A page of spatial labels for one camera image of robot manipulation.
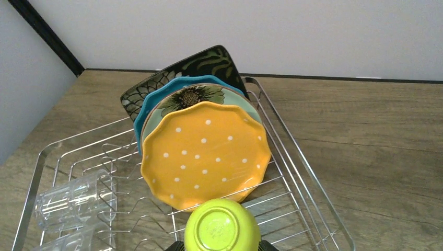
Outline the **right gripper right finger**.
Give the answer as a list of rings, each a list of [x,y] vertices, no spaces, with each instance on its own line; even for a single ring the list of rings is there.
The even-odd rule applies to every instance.
[[[261,240],[259,242],[259,251],[278,251],[270,242],[266,240]]]

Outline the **black floral square plate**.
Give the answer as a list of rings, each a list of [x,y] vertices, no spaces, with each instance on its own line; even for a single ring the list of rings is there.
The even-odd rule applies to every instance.
[[[227,49],[215,45],[176,62],[132,86],[120,97],[121,105],[132,120],[140,112],[145,97],[180,76],[213,75],[249,97],[239,71]]]

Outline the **light blue floral plate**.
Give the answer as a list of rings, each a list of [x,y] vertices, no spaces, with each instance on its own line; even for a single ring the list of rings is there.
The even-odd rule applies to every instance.
[[[210,101],[221,105],[236,105],[247,114],[261,123],[262,119],[249,100],[229,87],[212,83],[199,83],[185,86],[166,96],[148,114],[142,128],[141,140],[158,126],[162,118],[173,112],[189,108],[202,101]]]

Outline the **clear plastic glass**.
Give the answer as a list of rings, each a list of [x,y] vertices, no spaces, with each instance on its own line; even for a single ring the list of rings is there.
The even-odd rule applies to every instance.
[[[100,169],[38,194],[33,216],[48,233],[110,222],[116,215],[116,187],[116,180]]]
[[[35,247],[41,251],[116,250],[114,234],[105,223],[85,226],[71,234]]]

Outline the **yellow-green small bowl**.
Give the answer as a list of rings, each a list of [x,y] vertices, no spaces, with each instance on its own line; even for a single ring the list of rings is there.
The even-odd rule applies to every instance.
[[[258,250],[261,233],[241,204],[212,199],[194,210],[185,226],[185,250]]]

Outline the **orange plate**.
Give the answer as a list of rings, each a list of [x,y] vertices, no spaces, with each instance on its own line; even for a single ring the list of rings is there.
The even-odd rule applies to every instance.
[[[167,114],[142,150],[153,196],[185,212],[215,198],[244,200],[271,159],[262,123],[239,106],[208,101]]]

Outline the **metal wire dish rack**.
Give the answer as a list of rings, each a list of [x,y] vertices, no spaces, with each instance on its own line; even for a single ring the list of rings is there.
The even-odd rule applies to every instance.
[[[263,86],[244,77],[272,151],[264,181],[243,205],[262,237],[278,250],[355,250],[356,245]],[[188,213],[156,200],[143,181],[130,118],[101,125],[46,146],[38,155],[12,250],[32,250],[65,232],[40,230],[32,217],[36,194],[106,169],[114,190],[109,235],[113,250],[168,250],[184,239]]]

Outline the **left black frame post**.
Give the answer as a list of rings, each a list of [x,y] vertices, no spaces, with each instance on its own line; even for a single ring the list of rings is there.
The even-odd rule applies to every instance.
[[[8,0],[8,2],[72,73],[79,77],[85,68],[31,3],[26,0]]]

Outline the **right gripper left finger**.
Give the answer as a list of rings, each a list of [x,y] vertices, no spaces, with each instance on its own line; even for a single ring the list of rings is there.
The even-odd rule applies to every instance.
[[[165,251],[184,251],[184,242],[175,241]]]

